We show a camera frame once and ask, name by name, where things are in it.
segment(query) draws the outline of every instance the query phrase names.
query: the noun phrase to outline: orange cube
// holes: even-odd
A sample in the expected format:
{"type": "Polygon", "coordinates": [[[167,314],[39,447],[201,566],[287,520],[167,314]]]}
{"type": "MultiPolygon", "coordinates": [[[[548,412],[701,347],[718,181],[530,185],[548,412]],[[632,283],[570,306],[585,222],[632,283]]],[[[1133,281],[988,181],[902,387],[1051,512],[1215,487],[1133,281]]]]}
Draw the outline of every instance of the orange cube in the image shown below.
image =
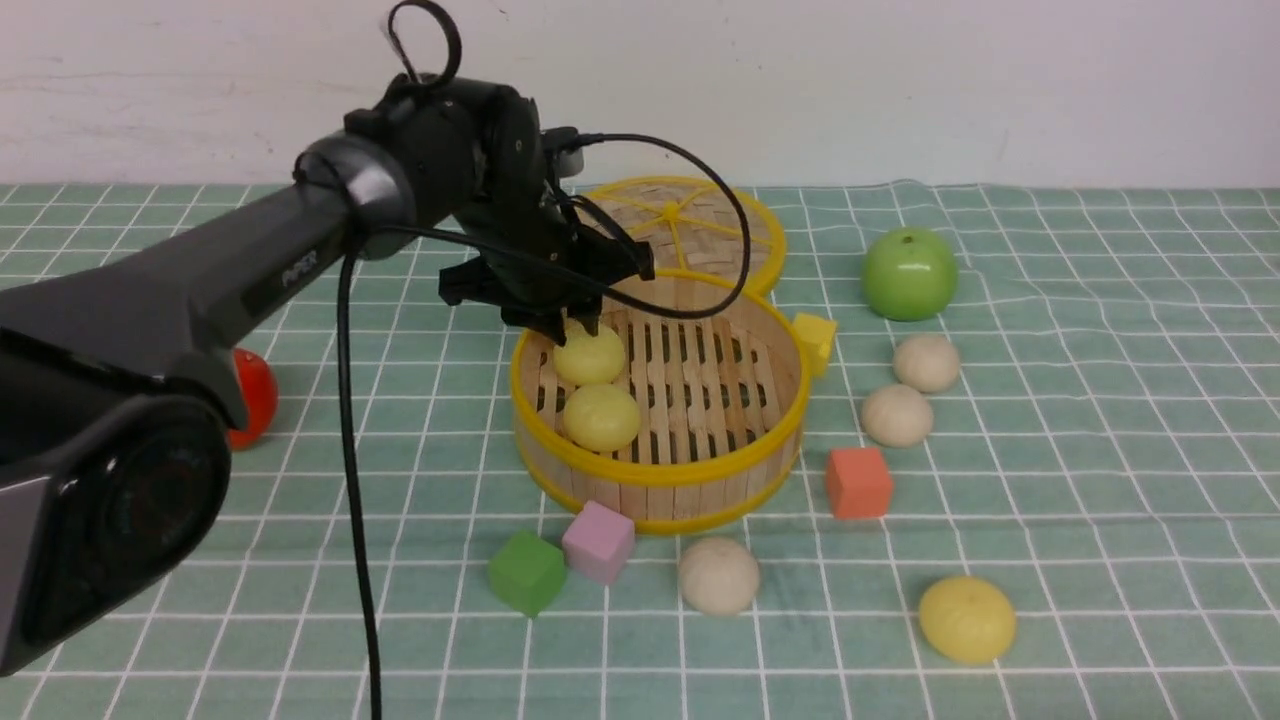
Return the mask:
{"type": "Polygon", "coordinates": [[[893,478],[878,447],[842,447],[827,457],[827,497],[841,520],[881,518],[893,497],[893,478]]]}

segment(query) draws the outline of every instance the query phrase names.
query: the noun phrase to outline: foam block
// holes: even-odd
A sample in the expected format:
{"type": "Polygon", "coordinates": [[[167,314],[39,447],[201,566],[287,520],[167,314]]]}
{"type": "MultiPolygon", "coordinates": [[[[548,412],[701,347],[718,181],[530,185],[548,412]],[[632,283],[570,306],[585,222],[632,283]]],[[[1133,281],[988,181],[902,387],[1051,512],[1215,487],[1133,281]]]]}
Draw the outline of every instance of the foam block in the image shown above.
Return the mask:
{"type": "Polygon", "coordinates": [[[561,539],[568,566],[609,585],[617,579],[636,547],[636,525],[630,518],[586,501],[561,539]]]}
{"type": "Polygon", "coordinates": [[[827,456],[827,497],[841,520],[881,518],[893,497],[893,478],[878,447],[842,447],[827,456]]]}
{"type": "Polygon", "coordinates": [[[489,587],[513,610],[536,618],[568,578],[564,552],[529,530],[511,536],[489,561],[489,587]]]}
{"type": "Polygon", "coordinates": [[[805,352],[813,360],[813,377],[820,378],[827,374],[827,364],[831,361],[831,350],[836,343],[836,322],[809,313],[796,313],[791,327],[800,336],[805,352]]]}

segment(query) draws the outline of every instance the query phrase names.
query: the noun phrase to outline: bamboo steamer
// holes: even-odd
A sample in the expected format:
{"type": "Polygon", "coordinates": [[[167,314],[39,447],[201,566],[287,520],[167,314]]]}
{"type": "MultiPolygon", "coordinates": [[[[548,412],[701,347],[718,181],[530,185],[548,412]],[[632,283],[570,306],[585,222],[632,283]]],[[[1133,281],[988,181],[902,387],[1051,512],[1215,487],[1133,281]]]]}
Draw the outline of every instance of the bamboo steamer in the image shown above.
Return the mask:
{"type": "MultiPolygon", "coordinates": [[[[667,307],[718,302],[732,282],[660,269],[618,290],[667,307]]],[[[572,512],[594,500],[646,534],[694,533],[763,505],[795,464],[812,360],[791,323],[755,291],[722,314],[668,320],[604,299],[600,323],[627,351],[614,384],[640,404],[640,434],[620,452],[588,451],[564,436],[575,389],[552,363],[553,343],[525,332],[512,359],[515,438],[534,482],[572,512]]]]}

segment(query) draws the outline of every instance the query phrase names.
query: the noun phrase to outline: green apple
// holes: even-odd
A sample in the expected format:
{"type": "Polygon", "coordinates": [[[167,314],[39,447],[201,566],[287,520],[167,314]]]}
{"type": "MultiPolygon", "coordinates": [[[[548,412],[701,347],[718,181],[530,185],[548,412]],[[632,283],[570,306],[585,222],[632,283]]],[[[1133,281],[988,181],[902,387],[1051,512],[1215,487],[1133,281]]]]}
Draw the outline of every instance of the green apple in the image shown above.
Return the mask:
{"type": "Polygon", "coordinates": [[[899,228],[872,243],[863,259],[863,299],[890,320],[925,320],[941,313],[956,292],[955,255],[927,228],[899,228]]]}

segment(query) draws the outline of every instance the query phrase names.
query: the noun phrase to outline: white wall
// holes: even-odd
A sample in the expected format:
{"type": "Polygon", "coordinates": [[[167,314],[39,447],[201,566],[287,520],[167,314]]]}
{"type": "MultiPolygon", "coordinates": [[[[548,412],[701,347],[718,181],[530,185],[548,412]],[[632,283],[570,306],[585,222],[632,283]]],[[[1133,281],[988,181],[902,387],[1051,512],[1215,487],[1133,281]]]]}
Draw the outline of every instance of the white wall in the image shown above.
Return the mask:
{"type": "MultiPolygon", "coordinates": [[[[390,0],[3,0],[0,182],[279,182],[390,0]]],[[[463,74],[739,183],[1280,184],[1276,0],[447,0],[463,74]]],[[[425,13],[402,14],[424,67],[425,13]]],[[[696,173],[595,149],[589,178],[696,173]]]]}

